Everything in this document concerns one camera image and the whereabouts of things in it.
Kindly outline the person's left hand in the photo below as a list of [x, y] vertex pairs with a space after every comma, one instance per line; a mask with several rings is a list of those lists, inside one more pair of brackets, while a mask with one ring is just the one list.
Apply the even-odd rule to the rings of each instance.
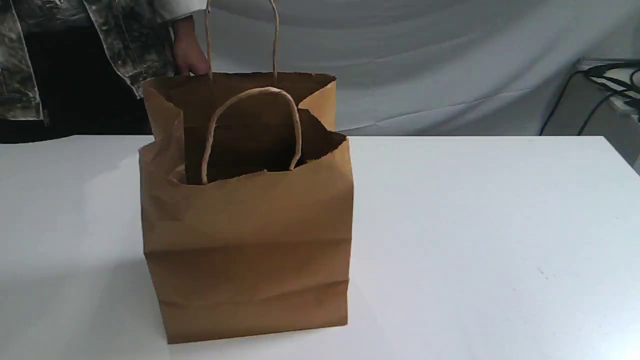
[[208, 75], [211, 64], [193, 30], [175, 29], [173, 57], [178, 75]]

